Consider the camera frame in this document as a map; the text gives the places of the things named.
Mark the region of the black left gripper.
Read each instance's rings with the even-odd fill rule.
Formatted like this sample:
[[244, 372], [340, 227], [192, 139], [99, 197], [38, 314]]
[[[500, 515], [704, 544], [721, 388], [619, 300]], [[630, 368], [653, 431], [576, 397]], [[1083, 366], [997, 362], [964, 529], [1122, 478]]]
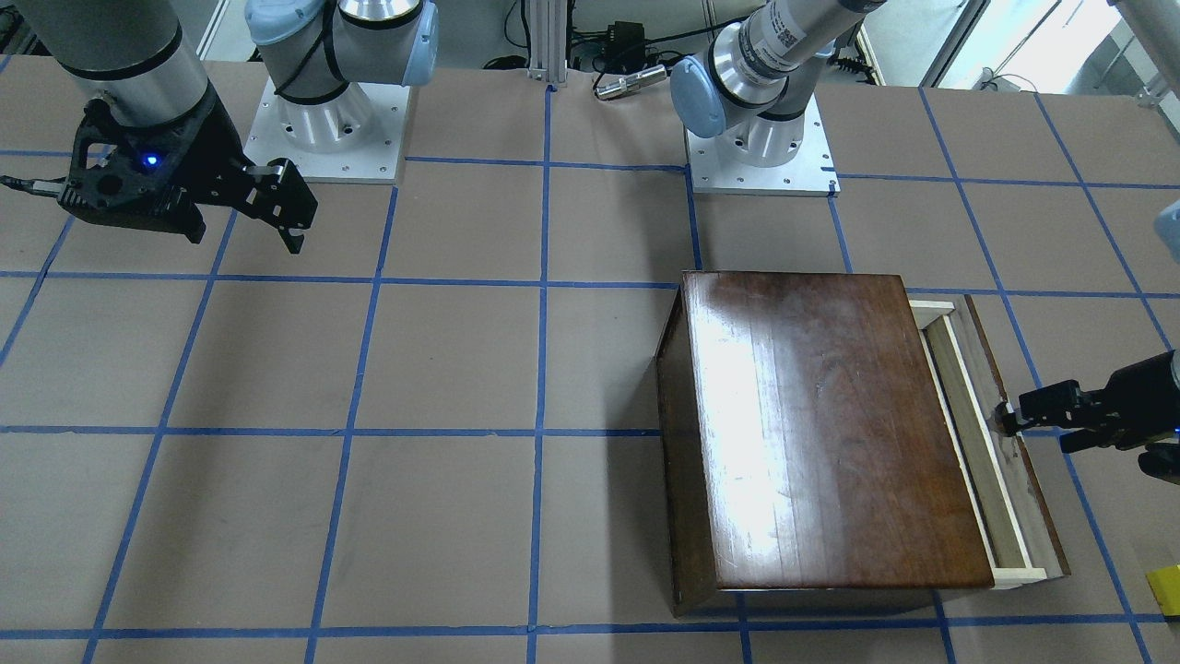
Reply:
[[1138, 449], [1139, 471], [1179, 484], [1176, 351], [1122, 367], [1110, 374], [1103, 392], [1083, 392], [1070, 379], [1021, 394], [1016, 405], [1004, 400], [992, 410], [992, 430], [1003, 436], [1048, 428], [1069, 432], [1058, 438], [1063, 454]]

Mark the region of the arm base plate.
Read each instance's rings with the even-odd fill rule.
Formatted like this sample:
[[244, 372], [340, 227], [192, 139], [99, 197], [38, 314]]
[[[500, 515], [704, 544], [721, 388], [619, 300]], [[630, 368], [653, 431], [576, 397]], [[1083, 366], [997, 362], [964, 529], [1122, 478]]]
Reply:
[[244, 152], [258, 164], [286, 157], [308, 184], [395, 185], [414, 92], [353, 83], [336, 100], [299, 105], [267, 80]]
[[815, 97], [789, 121], [755, 117], [725, 134], [684, 132], [691, 189], [707, 195], [834, 196], [843, 192]]

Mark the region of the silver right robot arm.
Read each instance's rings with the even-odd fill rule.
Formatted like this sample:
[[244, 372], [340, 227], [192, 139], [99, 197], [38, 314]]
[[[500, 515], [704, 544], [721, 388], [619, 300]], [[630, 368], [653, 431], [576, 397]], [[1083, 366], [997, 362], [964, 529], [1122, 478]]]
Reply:
[[[97, 226], [201, 243], [201, 206], [273, 226], [299, 254], [319, 202], [299, 164], [245, 155], [240, 130], [166, 1], [18, 1], [18, 13], [88, 97], [68, 173], [4, 176]], [[366, 84], [422, 87], [437, 63], [431, 1], [249, 1], [245, 21], [277, 97], [281, 129], [307, 152], [353, 147], [376, 117]]]

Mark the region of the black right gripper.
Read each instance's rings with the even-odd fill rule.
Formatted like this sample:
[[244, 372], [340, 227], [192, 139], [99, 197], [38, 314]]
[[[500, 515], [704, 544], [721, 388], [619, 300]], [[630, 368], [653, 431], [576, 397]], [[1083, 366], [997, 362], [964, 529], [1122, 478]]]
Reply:
[[114, 121], [104, 97], [86, 101], [55, 202], [91, 224], [172, 232], [190, 243], [206, 229], [199, 205], [243, 206], [277, 228], [290, 254], [301, 252], [319, 209], [294, 160], [247, 167], [240, 130], [215, 88], [186, 113], [149, 127]]

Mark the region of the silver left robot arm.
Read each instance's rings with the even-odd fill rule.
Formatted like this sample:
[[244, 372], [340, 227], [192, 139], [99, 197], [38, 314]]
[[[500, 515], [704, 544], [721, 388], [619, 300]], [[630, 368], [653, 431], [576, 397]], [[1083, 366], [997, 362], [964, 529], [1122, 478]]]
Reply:
[[[771, 121], [785, 101], [809, 101], [805, 64], [879, 8], [878, 1], [767, 1], [726, 24], [708, 50], [673, 68], [678, 119], [690, 134], [712, 139]], [[1097, 390], [1075, 381], [1036, 388], [997, 405], [989, 421], [1004, 436], [1058, 426], [1066, 454], [1138, 451], [1139, 471], [1176, 484], [1176, 351], [1121, 367]]]

